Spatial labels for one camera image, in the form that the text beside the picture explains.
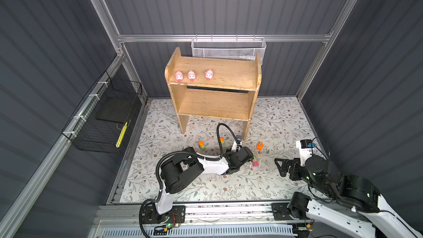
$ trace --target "floral tablecloth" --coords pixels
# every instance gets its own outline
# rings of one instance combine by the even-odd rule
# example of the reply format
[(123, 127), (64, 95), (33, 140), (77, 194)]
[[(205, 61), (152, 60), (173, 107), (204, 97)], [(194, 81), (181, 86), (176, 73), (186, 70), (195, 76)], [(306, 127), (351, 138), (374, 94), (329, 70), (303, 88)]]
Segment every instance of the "floral tablecloth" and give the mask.
[[(193, 146), (197, 152), (218, 155), (216, 125), (219, 122), (229, 125), (235, 135), (242, 132), (241, 121), (192, 116), (185, 134), (181, 134), (172, 100), (152, 100), (121, 203), (140, 203), (157, 196), (155, 167), (166, 153)], [(233, 138), (225, 127), (220, 128), (220, 136), (225, 139), (224, 149), (232, 145)], [(289, 199), (295, 191), (307, 193), (304, 182), (279, 175), (274, 158), (299, 157), (295, 141), (313, 137), (297, 98), (258, 98), (243, 145), (257, 157), (259, 167), (253, 168), (249, 162), (232, 175), (200, 175), (178, 193), (177, 201)], [(198, 141), (204, 142), (205, 151), (200, 150)], [(264, 144), (261, 151), (256, 149), (259, 141)]]

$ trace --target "wall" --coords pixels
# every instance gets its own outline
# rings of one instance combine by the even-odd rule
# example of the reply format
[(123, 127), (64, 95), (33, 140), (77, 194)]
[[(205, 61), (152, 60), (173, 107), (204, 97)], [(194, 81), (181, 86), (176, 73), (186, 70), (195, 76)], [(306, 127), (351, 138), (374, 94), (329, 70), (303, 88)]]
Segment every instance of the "wall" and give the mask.
[[(0, 0), (0, 219), (115, 55), (89, 0)], [(81, 237), (120, 158), (71, 148), (16, 237)]]
[(423, 230), (423, 0), (359, 0), (303, 99), (345, 174)]
[[(120, 34), (323, 34), (345, 0), (105, 0)], [(260, 95), (294, 95), (320, 43), (267, 43)], [(128, 43), (150, 97), (169, 97), (164, 68), (174, 46)]]
[[(125, 43), (149, 97), (170, 97), (165, 67), (176, 47), (192, 56), (191, 43)], [(259, 95), (295, 95), (321, 43), (267, 43)]]

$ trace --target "top shelf board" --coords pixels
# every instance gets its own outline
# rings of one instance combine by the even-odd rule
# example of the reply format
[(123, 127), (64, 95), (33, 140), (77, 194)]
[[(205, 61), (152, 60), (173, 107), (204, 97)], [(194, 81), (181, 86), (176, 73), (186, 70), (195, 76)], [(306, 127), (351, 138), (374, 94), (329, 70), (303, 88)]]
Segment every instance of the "top shelf board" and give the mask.
[[(213, 78), (206, 80), (205, 72), (209, 69), (213, 71)], [(190, 70), (196, 74), (194, 81), (188, 79)], [(175, 78), (177, 71), (184, 75), (181, 82)], [(167, 64), (165, 77), (170, 84), (254, 91), (262, 74), (261, 70), (258, 73), (257, 61), (187, 57), (181, 56), (177, 48)]]

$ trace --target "black wire basket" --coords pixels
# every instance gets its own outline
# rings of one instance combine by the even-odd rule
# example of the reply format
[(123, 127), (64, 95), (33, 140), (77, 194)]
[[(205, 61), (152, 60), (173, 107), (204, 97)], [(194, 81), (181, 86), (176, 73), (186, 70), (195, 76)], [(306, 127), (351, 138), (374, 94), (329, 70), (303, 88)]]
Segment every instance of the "black wire basket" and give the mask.
[(139, 82), (108, 78), (100, 90), (91, 96), (87, 108), (73, 118), (77, 123), (71, 132), (62, 131), (72, 144), (82, 151), (119, 153), (126, 149), (142, 108), (142, 86)]

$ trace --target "wooden shelf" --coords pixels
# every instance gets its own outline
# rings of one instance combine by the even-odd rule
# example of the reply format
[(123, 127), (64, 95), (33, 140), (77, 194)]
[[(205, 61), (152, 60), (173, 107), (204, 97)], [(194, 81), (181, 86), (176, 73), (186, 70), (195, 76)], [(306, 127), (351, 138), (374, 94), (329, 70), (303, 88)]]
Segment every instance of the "wooden shelf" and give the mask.
[(178, 114), (248, 121), (248, 94), (188, 88)]
[[(213, 78), (206, 80), (204, 72), (209, 69), (213, 70)], [(193, 82), (188, 80), (190, 70), (196, 74)], [(184, 75), (181, 82), (175, 79), (177, 71)], [(242, 138), (246, 140), (262, 83), (260, 53), (256, 54), (255, 61), (184, 57), (177, 47), (165, 68), (165, 78), (183, 134), (189, 116), (195, 115), (243, 121)], [(246, 90), (248, 93), (191, 89), (187, 86)]]
[[(198, 57), (184, 57), (178, 59), (178, 66), (170, 72), (170, 84), (187, 85), (194, 87), (213, 87), (235, 90), (256, 90), (256, 63), (255, 61), (212, 59)], [(213, 78), (206, 80), (204, 72), (213, 70)], [(187, 73), (192, 70), (196, 79), (192, 82)], [(175, 79), (175, 73), (181, 71), (184, 78), (181, 82)]]

